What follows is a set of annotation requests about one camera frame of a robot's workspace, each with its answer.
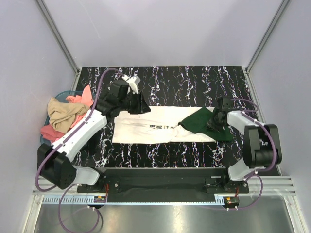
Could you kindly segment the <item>cream and green t-shirt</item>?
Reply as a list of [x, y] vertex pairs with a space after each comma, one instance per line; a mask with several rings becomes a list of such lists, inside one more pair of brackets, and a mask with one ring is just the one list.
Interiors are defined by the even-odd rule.
[[114, 120], [113, 143], [160, 144], [169, 142], [230, 142], [229, 127], [214, 131], [207, 126], [213, 107], [151, 106], [145, 114], [120, 112]]

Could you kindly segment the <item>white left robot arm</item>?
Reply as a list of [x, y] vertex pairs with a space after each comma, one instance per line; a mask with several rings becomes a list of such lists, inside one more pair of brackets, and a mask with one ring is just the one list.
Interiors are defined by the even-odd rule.
[[37, 150], [38, 171], [36, 177], [43, 177], [53, 184], [53, 188], [66, 189], [72, 184], [86, 184], [92, 191], [104, 189], [105, 180], [97, 170], [90, 167], [74, 166], [80, 149], [121, 111], [130, 114], [150, 112], [138, 84], [138, 76], [115, 80], [110, 89], [97, 97], [86, 116], [58, 141], [42, 144]]

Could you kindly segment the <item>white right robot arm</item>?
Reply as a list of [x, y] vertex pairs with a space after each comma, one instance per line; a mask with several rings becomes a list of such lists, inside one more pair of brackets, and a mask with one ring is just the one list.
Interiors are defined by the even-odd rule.
[[218, 133], [230, 126], [243, 134], [242, 158], [225, 168], [219, 178], [206, 179], [207, 193], [246, 194], [249, 192], [247, 181], [252, 175], [269, 171], [282, 161], [277, 126], [257, 121], [236, 108], [233, 102], [232, 98], [218, 97], [207, 126]]

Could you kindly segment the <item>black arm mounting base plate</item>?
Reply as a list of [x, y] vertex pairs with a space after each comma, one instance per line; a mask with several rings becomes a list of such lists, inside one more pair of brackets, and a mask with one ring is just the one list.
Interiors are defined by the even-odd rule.
[[219, 178], [223, 171], [224, 168], [107, 168], [95, 186], [84, 184], [77, 191], [121, 197], [202, 200], [215, 195], [206, 192], [205, 180]]

